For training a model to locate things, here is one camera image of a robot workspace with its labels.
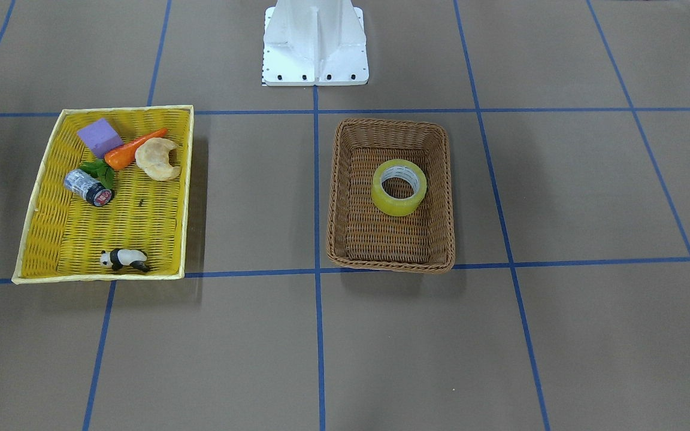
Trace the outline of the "white mount base plate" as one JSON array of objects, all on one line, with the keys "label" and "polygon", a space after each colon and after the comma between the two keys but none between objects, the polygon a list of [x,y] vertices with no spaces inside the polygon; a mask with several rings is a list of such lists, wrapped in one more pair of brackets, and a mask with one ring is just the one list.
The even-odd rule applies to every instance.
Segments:
[{"label": "white mount base plate", "polygon": [[370,79],[364,12],[351,1],[277,1],[265,9],[261,82],[361,86]]}]

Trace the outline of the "toy panda figurine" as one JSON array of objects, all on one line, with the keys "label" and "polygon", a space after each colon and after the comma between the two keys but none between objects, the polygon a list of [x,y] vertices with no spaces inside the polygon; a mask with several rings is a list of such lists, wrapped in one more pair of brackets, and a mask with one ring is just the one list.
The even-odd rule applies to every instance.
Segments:
[{"label": "toy panda figurine", "polygon": [[150,272],[151,268],[148,267],[146,261],[147,254],[140,249],[114,248],[110,251],[102,251],[99,256],[99,264],[115,272],[127,266],[143,273]]}]

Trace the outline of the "toy croissant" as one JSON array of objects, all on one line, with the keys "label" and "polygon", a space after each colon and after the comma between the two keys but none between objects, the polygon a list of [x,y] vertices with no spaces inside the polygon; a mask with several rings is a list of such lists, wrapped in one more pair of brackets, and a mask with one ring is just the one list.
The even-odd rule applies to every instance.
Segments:
[{"label": "toy croissant", "polygon": [[150,138],[136,149],[135,161],[151,180],[174,180],[181,174],[180,166],[170,164],[170,153],[176,149],[177,145],[170,139]]}]

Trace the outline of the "yellow tape roll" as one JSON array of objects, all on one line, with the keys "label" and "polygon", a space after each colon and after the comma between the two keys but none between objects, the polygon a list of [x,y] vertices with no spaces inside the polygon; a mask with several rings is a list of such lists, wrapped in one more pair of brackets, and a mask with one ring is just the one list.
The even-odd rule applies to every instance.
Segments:
[{"label": "yellow tape roll", "polygon": [[[395,198],[383,187],[390,179],[400,179],[408,183],[411,196]],[[428,183],[424,172],[408,159],[389,159],[373,172],[371,199],[382,213],[394,217],[405,217],[419,208],[427,193]]]}]

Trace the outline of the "purple foam block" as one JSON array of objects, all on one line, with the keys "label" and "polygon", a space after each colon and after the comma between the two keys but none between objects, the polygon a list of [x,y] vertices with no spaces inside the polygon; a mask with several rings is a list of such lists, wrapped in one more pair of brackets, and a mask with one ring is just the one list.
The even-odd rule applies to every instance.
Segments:
[{"label": "purple foam block", "polygon": [[77,136],[98,159],[105,159],[107,153],[124,144],[118,131],[106,118],[99,118],[77,131]]}]

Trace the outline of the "brown wicker basket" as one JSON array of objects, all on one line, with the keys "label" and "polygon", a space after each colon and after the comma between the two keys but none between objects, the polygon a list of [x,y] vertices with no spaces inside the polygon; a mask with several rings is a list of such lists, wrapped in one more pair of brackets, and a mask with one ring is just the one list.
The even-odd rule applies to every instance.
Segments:
[{"label": "brown wicker basket", "polygon": [[[372,199],[378,188],[406,200],[419,184],[384,174],[391,163],[417,166],[425,196],[408,215],[384,213]],[[326,252],[348,268],[444,273],[455,262],[451,148],[439,125],[387,119],[345,119],[335,131],[329,185]]]}]

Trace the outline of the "toy carrot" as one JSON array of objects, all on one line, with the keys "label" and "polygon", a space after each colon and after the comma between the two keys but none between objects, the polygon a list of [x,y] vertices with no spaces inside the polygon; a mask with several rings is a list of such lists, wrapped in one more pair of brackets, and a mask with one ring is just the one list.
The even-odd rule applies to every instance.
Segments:
[{"label": "toy carrot", "polygon": [[149,139],[164,138],[168,131],[168,128],[161,128],[127,144],[119,145],[108,151],[102,159],[82,162],[79,164],[79,169],[98,180],[104,188],[114,189],[116,172],[125,169],[136,160],[137,149]]}]

